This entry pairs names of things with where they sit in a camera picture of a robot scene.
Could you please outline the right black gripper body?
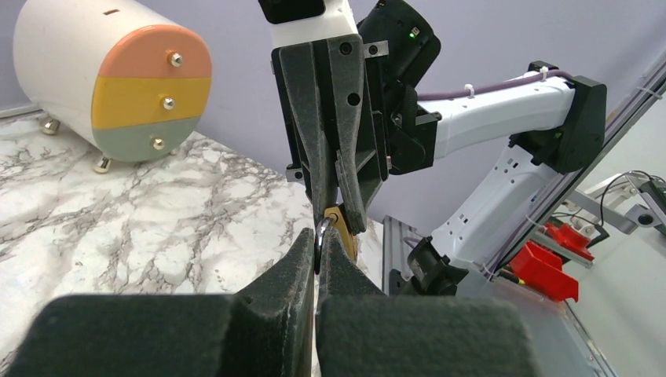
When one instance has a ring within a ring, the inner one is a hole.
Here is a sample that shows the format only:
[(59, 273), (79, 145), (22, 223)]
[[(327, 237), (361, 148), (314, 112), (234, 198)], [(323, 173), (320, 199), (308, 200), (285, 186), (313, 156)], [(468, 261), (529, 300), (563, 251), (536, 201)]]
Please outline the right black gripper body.
[[(332, 38), (319, 40), (312, 42), (315, 44), (315, 54), (317, 59), (317, 77), (320, 85), (320, 94), (324, 106), (324, 120), (326, 122), (326, 135), (328, 141), (331, 145), (331, 156), (332, 159), (336, 158), (336, 151), (338, 149), (338, 135), (336, 129), (336, 118), (335, 118), (335, 104), (334, 96), (332, 91), (331, 84), (331, 69), (328, 59), (328, 46), (327, 42)], [(276, 84), (278, 88), (278, 49), (276, 48), (271, 52), (271, 64), (273, 69), (273, 74), (276, 79)], [(364, 57), (365, 57), (365, 74), (367, 78), (366, 87), (368, 89), (367, 98), (371, 102), (371, 109), (375, 124), (375, 132), (377, 137), (377, 143), (379, 147), (379, 153), (381, 155), (381, 172), (382, 179), (385, 181), (388, 177), (389, 169), (386, 163), (386, 110), (384, 108), (384, 98), (380, 91), (382, 85), (382, 75), (379, 72), (380, 67), (382, 66), (382, 57), (378, 54), (371, 55), (368, 53), (366, 47), (364, 46)], [(305, 181), (306, 175), (304, 170), (301, 167), (301, 163), (298, 159), (297, 149), (290, 146), (290, 139), (293, 137), (291, 133), (291, 127), (285, 123), (285, 129), (287, 131), (287, 139), (289, 142), (289, 148), (291, 152), (292, 163), (287, 166), (287, 179), (289, 181)]]

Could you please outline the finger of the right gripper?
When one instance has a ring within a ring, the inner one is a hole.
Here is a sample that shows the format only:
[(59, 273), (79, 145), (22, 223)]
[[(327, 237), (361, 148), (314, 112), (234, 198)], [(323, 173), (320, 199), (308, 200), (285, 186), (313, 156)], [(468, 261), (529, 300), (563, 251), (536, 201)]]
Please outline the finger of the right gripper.
[(368, 208), (383, 183), (364, 43), (359, 34), (348, 34), (327, 46), (338, 135), (335, 171), (349, 231), (357, 235), (367, 230)]
[(297, 149), (306, 175), (313, 221), (318, 223), (324, 219), (325, 211), (335, 205), (337, 189), (314, 43), (278, 49), (278, 88), (284, 120), (293, 135), (290, 146)]

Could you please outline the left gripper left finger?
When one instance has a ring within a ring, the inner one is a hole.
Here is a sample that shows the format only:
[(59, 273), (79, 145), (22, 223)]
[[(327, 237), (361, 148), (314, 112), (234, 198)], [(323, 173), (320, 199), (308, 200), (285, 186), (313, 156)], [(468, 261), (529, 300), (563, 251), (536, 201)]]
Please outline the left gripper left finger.
[(9, 376), (308, 376), (312, 229), (235, 294), (69, 295), (32, 322)]

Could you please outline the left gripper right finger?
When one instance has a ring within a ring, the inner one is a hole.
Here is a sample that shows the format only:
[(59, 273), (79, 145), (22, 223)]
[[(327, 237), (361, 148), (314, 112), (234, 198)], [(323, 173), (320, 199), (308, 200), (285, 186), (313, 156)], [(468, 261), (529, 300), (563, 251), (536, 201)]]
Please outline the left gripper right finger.
[(518, 310), (495, 299), (381, 292), (342, 241), (320, 244), (317, 356), (323, 376), (538, 376)]

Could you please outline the brass padlock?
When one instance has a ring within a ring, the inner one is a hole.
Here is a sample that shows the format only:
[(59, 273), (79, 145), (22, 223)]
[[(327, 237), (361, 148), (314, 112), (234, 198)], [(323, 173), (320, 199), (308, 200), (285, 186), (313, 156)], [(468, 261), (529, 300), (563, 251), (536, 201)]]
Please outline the brass padlock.
[(348, 259), (357, 263), (359, 251), (357, 237), (350, 232), (342, 207), (329, 207), (314, 229), (313, 271), (316, 275), (320, 273), (325, 240), (332, 234), (342, 241), (342, 250)]

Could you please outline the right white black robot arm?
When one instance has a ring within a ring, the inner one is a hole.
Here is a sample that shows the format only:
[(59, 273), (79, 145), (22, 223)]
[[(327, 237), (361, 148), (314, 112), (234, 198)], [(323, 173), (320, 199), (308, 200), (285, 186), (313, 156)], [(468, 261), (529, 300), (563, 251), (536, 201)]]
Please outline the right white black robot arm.
[(420, 94), (441, 41), (405, 1), (355, 20), (347, 1), (263, 1), (292, 163), (315, 224), (313, 270), (336, 246), (354, 262), (357, 235), (389, 176), (410, 174), (486, 141), (504, 147), (480, 185), (407, 257), (398, 294), (453, 295), (470, 267), (497, 274), (504, 243), (556, 177), (602, 150), (606, 86), (535, 61), (491, 86)]

